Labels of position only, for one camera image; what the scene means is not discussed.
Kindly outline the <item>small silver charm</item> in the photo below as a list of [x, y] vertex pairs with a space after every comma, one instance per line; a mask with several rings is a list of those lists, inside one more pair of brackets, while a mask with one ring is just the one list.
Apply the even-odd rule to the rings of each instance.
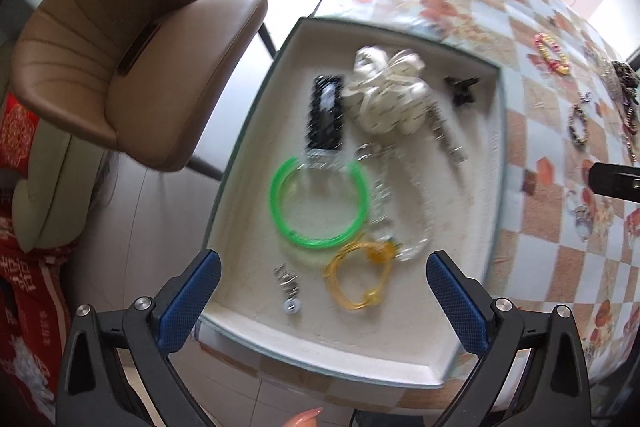
[[295, 314], [300, 311], [302, 304], [299, 300], [299, 285], [297, 274], [290, 271], [285, 263], [273, 270], [279, 287], [283, 293], [283, 310], [286, 314]]

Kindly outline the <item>silver rhinestone hair clip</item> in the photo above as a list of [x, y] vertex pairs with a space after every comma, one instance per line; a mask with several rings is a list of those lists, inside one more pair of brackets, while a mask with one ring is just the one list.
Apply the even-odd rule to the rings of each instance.
[[438, 142], [440, 148], [447, 153], [449, 160], [454, 165], [460, 165], [465, 162], [468, 156], [466, 156], [463, 147], [454, 139], [454, 135], [436, 102], [428, 106], [426, 117], [434, 139]]

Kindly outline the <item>small black claw clip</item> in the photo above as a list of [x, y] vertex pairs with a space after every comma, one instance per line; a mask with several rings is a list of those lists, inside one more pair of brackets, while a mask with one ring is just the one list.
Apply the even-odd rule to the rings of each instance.
[[475, 102], [475, 96], [471, 92], [471, 88], [480, 81], [480, 78], [446, 77], [444, 81], [451, 92], [454, 106], [461, 107]]

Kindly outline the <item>green translucent bangle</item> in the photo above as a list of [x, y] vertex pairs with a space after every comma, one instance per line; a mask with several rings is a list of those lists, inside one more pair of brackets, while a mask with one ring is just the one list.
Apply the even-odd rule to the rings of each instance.
[[310, 150], [274, 173], [269, 209], [284, 239], [310, 251], [340, 247], [367, 221], [370, 194], [357, 161], [342, 152]]

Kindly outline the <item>cream polka dot scrunchie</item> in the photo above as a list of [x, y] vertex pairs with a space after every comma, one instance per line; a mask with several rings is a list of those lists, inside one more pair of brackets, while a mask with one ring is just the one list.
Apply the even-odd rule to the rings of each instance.
[[415, 134], [435, 103], [432, 88], [421, 78], [424, 68], [413, 50], [390, 56], [378, 46], [364, 46], [342, 89], [343, 107], [369, 134]]

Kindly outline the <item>black beaded hair clip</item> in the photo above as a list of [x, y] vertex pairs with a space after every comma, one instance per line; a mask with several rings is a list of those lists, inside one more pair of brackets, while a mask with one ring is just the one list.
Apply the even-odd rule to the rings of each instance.
[[343, 77], [318, 76], [314, 80], [306, 132], [307, 150], [341, 150], [343, 143]]

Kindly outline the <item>checkered patterned tablecloth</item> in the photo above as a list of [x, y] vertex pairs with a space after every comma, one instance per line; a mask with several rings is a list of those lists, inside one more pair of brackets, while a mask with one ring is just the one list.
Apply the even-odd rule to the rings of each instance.
[[639, 208], [587, 184], [595, 162], [630, 156], [601, 76], [612, 49], [560, 0], [322, 0], [318, 12], [439, 38], [501, 67], [506, 189], [487, 286], [522, 305], [569, 305], [590, 378], [613, 373], [639, 329]]

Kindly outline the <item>leopard print scrunchie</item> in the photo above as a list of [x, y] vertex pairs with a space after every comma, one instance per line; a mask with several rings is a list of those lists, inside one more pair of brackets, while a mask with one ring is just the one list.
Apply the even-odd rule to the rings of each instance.
[[631, 66], [620, 61], [612, 61], [611, 64], [620, 85], [625, 90], [636, 91], [639, 87], [639, 76]]

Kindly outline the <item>grey shallow cardboard box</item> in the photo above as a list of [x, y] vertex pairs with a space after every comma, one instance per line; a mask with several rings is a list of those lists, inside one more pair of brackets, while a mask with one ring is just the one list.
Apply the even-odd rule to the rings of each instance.
[[[318, 77], [352, 77], [364, 46], [408, 49], [463, 150], [456, 164], [428, 128], [393, 134], [393, 157], [366, 153], [343, 127], [337, 166], [308, 166], [306, 131]], [[269, 69], [231, 154], [207, 244], [220, 283], [204, 322], [262, 355], [367, 384], [435, 388], [460, 345], [425, 280], [435, 249], [484, 277], [497, 234], [506, 167], [501, 68], [430, 39], [332, 18], [303, 18]], [[397, 260], [381, 302], [348, 311], [323, 269], [342, 245], [388, 235], [416, 255]]]

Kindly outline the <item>red embroidered cushion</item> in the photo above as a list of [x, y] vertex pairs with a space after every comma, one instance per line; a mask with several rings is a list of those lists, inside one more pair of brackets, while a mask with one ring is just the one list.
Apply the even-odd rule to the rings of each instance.
[[39, 124], [39, 117], [17, 101], [12, 92], [6, 97], [1, 121], [1, 168], [28, 176], [28, 164], [32, 143]]

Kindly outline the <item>brown leather chair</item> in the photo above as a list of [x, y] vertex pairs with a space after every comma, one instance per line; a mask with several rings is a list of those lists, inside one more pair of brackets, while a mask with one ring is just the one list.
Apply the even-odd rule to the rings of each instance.
[[195, 155], [267, 0], [42, 0], [12, 56], [12, 90], [49, 124], [160, 172], [220, 179]]

